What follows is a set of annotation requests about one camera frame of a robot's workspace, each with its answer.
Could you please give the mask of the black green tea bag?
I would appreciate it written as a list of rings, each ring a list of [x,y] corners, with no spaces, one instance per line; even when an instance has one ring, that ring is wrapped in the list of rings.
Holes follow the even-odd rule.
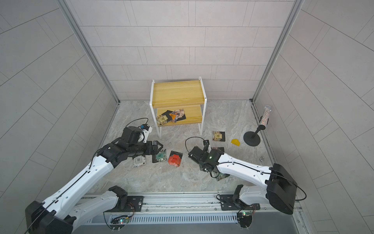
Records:
[[[167,152],[166,149],[160,150],[160,152],[156,155],[152,155],[152,163],[158,163],[162,161],[167,161]]]

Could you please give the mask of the dark green tea bag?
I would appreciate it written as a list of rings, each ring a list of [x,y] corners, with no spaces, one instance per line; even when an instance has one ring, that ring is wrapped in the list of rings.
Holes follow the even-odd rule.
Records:
[[[224,178],[227,178],[229,177],[230,174],[222,174],[222,173],[219,173],[217,176],[216,176],[216,180],[217,181],[220,181],[220,180],[223,180]]]

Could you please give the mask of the white label tea bag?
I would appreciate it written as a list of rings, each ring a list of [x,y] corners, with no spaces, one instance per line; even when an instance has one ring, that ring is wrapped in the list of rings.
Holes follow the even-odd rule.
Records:
[[[133,158],[133,168],[140,167],[146,164],[146,157],[145,156],[137,156]]]

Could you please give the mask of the yellow label tea bag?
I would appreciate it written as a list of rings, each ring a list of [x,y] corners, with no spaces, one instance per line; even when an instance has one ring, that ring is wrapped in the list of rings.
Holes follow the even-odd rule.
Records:
[[[212,139],[213,141],[226,141],[226,133],[222,131],[213,131],[212,132]]]
[[[158,126],[162,126],[164,124],[167,124],[169,122],[169,114],[161,114],[156,117],[156,123]]]

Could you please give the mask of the red tea bag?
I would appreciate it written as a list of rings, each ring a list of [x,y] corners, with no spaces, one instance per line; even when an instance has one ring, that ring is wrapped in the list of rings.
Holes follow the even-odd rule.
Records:
[[[183,157],[183,153],[171,151],[169,158],[168,158],[168,163],[170,165],[179,167],[181,164],[182,157]]]

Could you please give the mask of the orange label tea bag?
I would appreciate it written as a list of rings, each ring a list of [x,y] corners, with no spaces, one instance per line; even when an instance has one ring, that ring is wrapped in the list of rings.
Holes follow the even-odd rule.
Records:
[[[212,147],[211,149],[212,149],[212,150],[219,151],[219,152],[221,152],[222,154],[225,152],[224,147]]]

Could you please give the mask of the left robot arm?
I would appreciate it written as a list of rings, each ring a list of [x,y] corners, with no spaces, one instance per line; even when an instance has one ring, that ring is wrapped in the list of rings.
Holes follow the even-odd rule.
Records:
[[[129,157],[157,155],[163,149],[158,141],[126,143],[117,138],[99,149],[91,162],[65,186],[43,202],[33,201],[25,209],[27,232],[30,234],[70,234],[100,213],[124,211],[134,206],[128,193],[113,186],[103,195],[78,205],[80,199],[106,174]]]

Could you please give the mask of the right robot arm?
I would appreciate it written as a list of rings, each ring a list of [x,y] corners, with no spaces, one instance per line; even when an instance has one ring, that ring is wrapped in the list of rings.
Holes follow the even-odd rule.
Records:
[[[236,188],[233,200],[241,207],[268,203],[284,214],[293,214],[298,185],[280,164],[269,167],[242,161],[211,149],[208,140],[203,149],[195,146],[190,150],[189,158],[199,165],[201,171],[236,176],[257,186],[240,185]]]

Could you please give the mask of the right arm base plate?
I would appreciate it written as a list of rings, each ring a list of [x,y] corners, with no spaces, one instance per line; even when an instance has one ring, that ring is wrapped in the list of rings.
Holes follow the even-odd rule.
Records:
[[[222,211],[257,211],[261,209],[258,203],[247,205],[233,197],[234,195],[216,195],[216,199],[220,202]]]

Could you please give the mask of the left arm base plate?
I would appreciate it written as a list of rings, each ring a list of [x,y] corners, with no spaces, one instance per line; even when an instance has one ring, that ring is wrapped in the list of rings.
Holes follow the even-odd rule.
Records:
[[[107,212],[140,212],[143,206],[144,196],[127,196],[119,198],[114,208]]]

